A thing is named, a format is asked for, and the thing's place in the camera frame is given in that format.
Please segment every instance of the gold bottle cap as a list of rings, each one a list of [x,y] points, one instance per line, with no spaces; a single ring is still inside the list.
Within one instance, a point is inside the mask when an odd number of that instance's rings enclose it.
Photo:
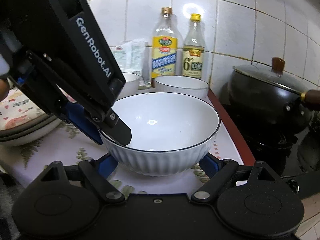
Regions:
[[[192,13],[190,17],[191,21],[201,21],[201,15],[197,13]]]
[[[162,7],[161,13],[172,14],[172,8],[171,7]]]

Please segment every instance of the yellow label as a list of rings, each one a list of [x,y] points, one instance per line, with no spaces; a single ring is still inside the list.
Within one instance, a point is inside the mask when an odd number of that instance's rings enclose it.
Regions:
[[[182,57],[182,75],[186,77],[201,78],[202,63],[203,63],[202,47],[189,47],[183,48]]]
[[[170,36],[153,37],[151,77],[174,75],[177,59],[177,39]]]

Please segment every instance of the red edge strip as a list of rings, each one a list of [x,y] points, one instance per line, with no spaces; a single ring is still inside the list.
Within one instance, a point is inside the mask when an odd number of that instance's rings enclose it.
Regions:
[[[242,161],[244,162],[244,165],[252,166],[255,162],[255,158],[253,157],[247,143],[245,142],[238,128],[236,127],[234,122],[231,120],[227,111],[220,104],[218,98],[210,89],[209,89],[208,97],[211,103],[213,104],[214,108],[219,113],[224,126],[226,127],[228,133],[230,134],[234,144],[236,145],[236,148],[242,158]]]

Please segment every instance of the brown handle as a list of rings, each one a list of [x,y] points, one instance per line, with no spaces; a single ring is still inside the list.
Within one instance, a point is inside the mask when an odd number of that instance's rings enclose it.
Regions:
[[[277,74],[282,74],[284,70],[285,61],[279,57],[272,58],[272,71]]]
[[[301,94],[301,101],[308,109],[320,111],[320,90],[309,90]]]

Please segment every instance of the tiled wall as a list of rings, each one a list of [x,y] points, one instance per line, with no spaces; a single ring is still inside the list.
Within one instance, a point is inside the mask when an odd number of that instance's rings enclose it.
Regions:
[[[189,15],[200,13],[206,42],[202,78],[221,100],[233,65],[271,65],[272,57],[284,58],[288,73],[320,89],[320,0],[88,1],[110,46],[137,38],[150,45],[161,7],[172,7],[181,34],[178,74]]]

